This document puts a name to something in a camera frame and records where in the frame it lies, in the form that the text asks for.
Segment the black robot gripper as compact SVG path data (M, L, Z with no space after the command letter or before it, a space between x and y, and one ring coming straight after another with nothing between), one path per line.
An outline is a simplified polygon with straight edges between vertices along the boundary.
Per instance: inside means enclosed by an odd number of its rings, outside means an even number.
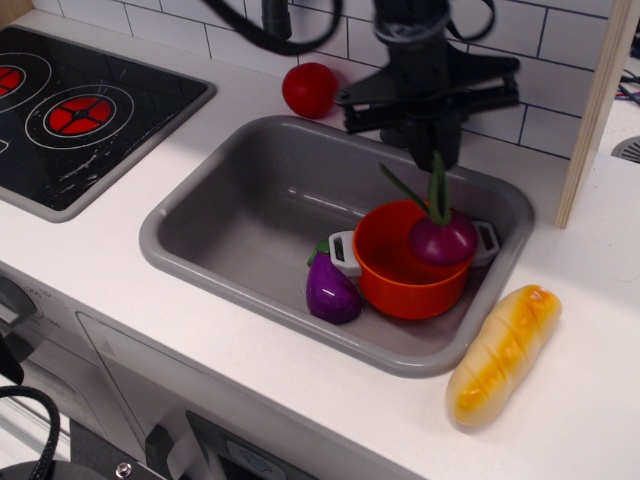
M414 24L375 20L374 32L387 47L389 63L336 94L346 130L359 133L409 123L407 149L420 170L433 171L435 151L445 168L455 166L461 116L520 101L518 59L463 52L445 35L450 32L470 43L486 36L493 25L489 20L478 33L465 37L447 19Z

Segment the black robot base with screw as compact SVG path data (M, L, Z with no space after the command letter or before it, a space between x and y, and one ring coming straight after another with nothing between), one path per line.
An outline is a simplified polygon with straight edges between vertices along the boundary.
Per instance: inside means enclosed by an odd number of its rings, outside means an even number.
M71 423L70 459L55 459L60 423L49 425L44 446L33 461L1 468L2 479L162 479L109 442Z

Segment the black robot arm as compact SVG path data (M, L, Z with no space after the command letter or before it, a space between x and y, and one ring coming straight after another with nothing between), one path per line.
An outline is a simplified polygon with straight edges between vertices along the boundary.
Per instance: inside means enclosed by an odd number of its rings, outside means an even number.
M383 140L408 150L424 171L432 171L436 157L450 169L458 162L461 127L470 115L518 104L520 62L451 45L449 35L474 42L494 22L463 36L447 1L377 1L374 6L374 33L389 62L336 94L345 128L379 131Z

